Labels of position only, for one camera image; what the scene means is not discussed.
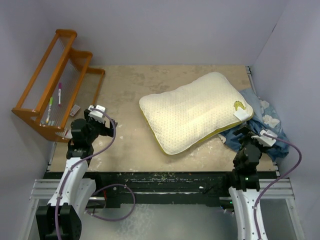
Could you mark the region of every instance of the blue fabric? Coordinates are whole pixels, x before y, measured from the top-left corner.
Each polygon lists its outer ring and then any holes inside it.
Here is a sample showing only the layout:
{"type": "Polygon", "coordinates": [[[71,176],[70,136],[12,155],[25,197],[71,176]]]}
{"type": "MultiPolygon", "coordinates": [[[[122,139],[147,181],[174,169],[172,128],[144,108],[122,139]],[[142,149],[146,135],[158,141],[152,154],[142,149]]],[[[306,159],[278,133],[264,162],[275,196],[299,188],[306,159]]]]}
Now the blue fabric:
{"type": "MultiPolygon", "coordinates": [[[[265,115],[269,115],[273,119],[280,120],[275,109],[271,105],[264,108],[261,104],[261,101],[259,100],[259,98],[251,88],[244,89],[240,91],[240,93],[244,97],[245,101],[253,108],[253,111],[254,111],[253,118],[247,121],[251,129],[257,134],[260,133],[261,130],[270,129],[275,134],[277,134],[280,139],[287,141],[288,138],[281,127],[281,121],[273,128],[268,124],[264,123],[263,121],[263,117],[265,115]]],[[[243,135],[239,134],[238,136],[235,136],[233,132],[239,129],[239,127],[240,126],[236,126],[220,133],[222,136],[226,138],[225,144],[236,152],[241,147],[241,144],[239,143],[239,139],[242,138],[243,135]]],[[[276,141],[275,144],[272,146],[272,148],[269,149],[266,153],[269,155],[272,161],[275,161],[277,158],[284,158],[285,156],[288,155],[289,146],[283,142],[276,141]]]]}

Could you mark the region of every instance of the white pillow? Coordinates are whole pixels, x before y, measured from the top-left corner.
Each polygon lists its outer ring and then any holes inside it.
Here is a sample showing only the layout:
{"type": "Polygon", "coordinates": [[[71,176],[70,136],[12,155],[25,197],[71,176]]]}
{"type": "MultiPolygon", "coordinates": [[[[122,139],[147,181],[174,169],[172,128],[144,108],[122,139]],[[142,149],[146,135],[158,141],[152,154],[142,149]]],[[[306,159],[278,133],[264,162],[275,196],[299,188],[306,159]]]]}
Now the white pillow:
{"type": "Polygon", "coordinates": [[[173,91],[144,96],[139,105],[157,141],[169,155],[233,128],[254,113],[219,72],[208,73],[173,91]]]}

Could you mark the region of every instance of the wooden dish rack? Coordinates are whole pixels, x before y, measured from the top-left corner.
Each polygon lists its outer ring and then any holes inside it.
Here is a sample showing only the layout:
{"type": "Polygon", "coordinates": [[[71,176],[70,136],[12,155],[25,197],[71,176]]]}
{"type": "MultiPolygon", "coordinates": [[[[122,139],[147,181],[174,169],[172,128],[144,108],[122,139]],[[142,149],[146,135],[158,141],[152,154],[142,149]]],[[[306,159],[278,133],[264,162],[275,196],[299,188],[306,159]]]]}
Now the wooden dish rack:
{"type": "Polygon", "coordinates": [[[57,29],[39,65],[12,112],[35,129],[45,139],[68,142],[66,124],[85,74],[100,76],[91,104],[95,105],[105,70],[89,67],[93,54],[72,47],[77,37],[74,30],[57,29]],[[58,105],[58,83],[61,105],[58,105]],[[50,121],[46,124],[50,98],[50,121]]]}

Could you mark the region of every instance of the wooden frame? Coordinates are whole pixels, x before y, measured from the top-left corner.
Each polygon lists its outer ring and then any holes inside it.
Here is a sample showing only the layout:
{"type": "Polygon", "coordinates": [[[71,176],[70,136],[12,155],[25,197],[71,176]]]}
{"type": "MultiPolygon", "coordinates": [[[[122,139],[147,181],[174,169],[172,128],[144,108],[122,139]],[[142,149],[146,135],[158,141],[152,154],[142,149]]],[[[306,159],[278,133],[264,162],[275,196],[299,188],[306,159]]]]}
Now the wooden frame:
{"type": "Polygon", "coordinates": [[[68,138],[64,138],[63,136],[57,133],[63,133],[65,131],[65,126],[69,117],[70,110],[72,109],[77,94],[79,92],[82,81],[85,77],[85,74],[97,74],[101,75],[98,83],[98,87],[95,91],[92,104],[96,103],[97,97],[99,95],[99,90],[105,75],[105,70],[100,68],[92,68],[89,67],[90,61],[93,57],[93,54],[89,51],[79,51],[72,48],[72,44],[77,37],[77,33],[74,30],[68,29],[57,29],[55,31],[55,35],[49,44],[47,50],[45,51],[40,63],[35,69],[28,85],[23,91],[18,103],[12,109],[12,112],[16,114],[19,118],[25,121],[29,126],[35,129],[39,134],[41,134],[45,139],[54,142],[68,142],[68,138]],[[50,53],[52,52],[56,42],[59,38],[67,39],[64,50],[59,58],[57,65],[55,66],[51,77],[49,78],[46,87],[41,94],[41,97],[34,109],[23,108],[23,104],[30,93],[34,83],[37,80],[43,66],[45,65],[46,60],[48,59],[50,53]],[[58,125],[47,125],[42,122],[42,118],[45,114],[46,108],[48,107],[51,96],[53,95],[57,84],[66,68],[67,62],[71,61],[72,65],[76,68],[77,71],[80,72],[78,79],[76,80],[76,84],[72,94],[67,102],[67,107],[65,112],[62,114],[62,119],[60,120],[60,124],[58,125]]]}

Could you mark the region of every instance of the wall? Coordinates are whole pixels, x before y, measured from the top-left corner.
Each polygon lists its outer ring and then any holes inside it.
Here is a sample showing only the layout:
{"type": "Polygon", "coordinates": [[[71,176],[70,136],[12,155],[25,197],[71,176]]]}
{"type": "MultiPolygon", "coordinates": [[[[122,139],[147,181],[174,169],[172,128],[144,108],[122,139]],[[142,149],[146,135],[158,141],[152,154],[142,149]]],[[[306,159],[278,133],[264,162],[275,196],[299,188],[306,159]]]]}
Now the wall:
{"type": "Polygon", "coordinates": [[[18,239],[33,182],[41,178],[51,144],[15,116],[18,102],[54,30],[34,0],[0,2],[1,239],[18,239]]]}
{"type": "MultiPolygon", "coordinates": [[[[291,0],[252,67],[259,96],[275,106],[289,139],[302,151],[290,175],[308,240],[319,239],[320,1],[291,0]]],[[[297,161],[293,149],[282,172],[297,161]]]]}
{"type": "Polygon", "coordinates": [[[252,65],[288,0],[42,0],[98,65],[252,65]]]}

